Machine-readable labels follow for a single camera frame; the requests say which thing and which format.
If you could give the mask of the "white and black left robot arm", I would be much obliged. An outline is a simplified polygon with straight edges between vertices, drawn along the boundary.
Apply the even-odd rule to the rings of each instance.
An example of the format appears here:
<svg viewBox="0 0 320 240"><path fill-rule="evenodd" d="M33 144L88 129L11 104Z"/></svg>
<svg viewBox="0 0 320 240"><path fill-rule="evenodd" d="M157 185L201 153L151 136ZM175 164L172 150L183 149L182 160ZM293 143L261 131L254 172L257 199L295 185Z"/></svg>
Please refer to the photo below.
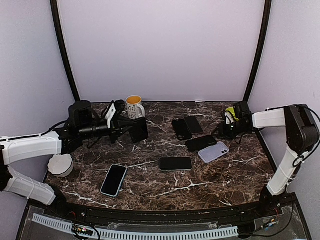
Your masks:
<svg viewBox="0 0 320 240"><path fill-rule="evenodd" d="M38 201L60 218L67 218L70 206L56 187L27 177L10 165L41 156L71 154L85 140L109 137L115 143L128 131L137 129L142 118L129 119L122 116L123 100L112 101L98 114L88 100L75 102L68 108L68 119L61 121L44 133L0 139L0 190Z"/></svg>

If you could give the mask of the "silver phone with dark screen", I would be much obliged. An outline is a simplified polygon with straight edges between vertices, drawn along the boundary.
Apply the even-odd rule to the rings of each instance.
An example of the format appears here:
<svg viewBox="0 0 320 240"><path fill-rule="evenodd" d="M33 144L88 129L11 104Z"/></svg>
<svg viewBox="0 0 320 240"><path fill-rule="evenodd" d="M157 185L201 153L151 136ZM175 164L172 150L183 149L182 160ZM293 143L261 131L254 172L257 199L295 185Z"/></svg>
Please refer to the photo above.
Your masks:
<svg viewBox="0 0 320 240"><path fill-rule="evenodd" d="M158 164L161 171L189 171L193 168L190 157L161 157Z"/></svg>

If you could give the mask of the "purple phone with dark screen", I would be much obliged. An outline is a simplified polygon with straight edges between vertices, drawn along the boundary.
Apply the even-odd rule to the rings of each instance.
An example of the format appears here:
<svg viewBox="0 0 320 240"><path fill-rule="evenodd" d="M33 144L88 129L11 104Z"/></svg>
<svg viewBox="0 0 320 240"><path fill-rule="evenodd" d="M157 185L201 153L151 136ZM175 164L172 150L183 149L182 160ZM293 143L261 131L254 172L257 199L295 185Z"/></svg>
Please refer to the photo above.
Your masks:
<svg viewBox="0 0 320 240"><path fill-rule="evenodd" d="M191 134L198 135L204 132L196 116L186 116L184 120Z"/></svg>

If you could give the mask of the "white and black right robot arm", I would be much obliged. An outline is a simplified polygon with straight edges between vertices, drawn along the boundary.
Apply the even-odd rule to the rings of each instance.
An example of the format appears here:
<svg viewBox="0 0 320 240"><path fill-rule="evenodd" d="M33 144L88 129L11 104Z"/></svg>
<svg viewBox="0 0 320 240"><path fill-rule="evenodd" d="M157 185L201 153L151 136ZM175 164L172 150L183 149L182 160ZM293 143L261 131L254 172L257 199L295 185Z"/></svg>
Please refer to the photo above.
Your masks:
<svg viewBox="0 0 320 240"><path fill-rule="evenodd" d="M212 135L218 139L235 140L245 134L266 130L284 134L283 158L266 185L267 194L279 196L295 180L303 163L320 146L320 116L306 104L292 104L252 112L246 101L236 102L226 109L223 120Z"/></svg>

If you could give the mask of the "black phone from ring case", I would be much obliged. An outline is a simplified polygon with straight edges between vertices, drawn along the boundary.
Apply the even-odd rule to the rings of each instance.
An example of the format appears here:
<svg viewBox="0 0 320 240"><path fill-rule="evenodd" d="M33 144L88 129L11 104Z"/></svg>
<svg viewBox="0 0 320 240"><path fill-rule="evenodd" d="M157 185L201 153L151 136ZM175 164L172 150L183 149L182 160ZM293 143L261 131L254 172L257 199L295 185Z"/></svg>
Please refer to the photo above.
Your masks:
<svg viewBox="0 0 320 240"><path fill-rule="evenodd" d="M185 142L189 152L200 151L217 144L217 140L212 135L205 135Z"/></svg>

